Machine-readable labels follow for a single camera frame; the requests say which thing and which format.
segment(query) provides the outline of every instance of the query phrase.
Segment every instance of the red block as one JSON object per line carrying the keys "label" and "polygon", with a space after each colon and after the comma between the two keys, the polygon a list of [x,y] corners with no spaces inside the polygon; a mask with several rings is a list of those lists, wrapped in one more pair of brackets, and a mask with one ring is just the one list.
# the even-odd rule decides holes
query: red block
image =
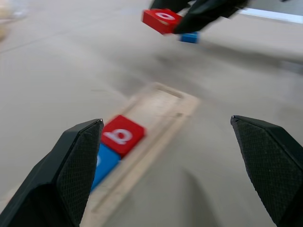
{"label": "red block", "polygon": [[101,142],[124,157],[144,136],[142,126],[118,115],[103,128]]}
{"label": "red block", "polygon": [[182,16],[169,9],[147,9],[143,11],[142,22],[161,34],[172,33]]}

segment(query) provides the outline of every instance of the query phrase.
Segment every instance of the red block with letter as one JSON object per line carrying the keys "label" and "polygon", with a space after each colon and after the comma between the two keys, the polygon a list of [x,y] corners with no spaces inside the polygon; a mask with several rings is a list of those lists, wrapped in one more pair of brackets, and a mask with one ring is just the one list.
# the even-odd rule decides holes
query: red block with letter
{"label": "red block with letter", "polygon": [[143,11],[142,22],[161,34],[172,33],[182,16],[169,9],[147,9]]}
{"label": "red block with letter", "polygon": [[145,128],[118,115],[104,126],[101,142],[124,157],[144,136]]}

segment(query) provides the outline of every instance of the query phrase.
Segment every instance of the blue block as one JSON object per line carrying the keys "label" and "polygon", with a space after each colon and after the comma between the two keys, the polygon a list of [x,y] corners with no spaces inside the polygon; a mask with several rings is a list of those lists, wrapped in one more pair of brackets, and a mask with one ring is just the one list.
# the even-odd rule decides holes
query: blue block
{"label": "blue block", "polygon": [[90,191],[94,190],[94,188],[116,167],[116,165],[118,165],[120,160],[121,158],[117,153],[109,149],[107,146],[100,144],[95,179]]}
{"label": "blue block", "polygon": [[180,37],[180,41],[196,44],[199,42],[198,32],[182,34]]}

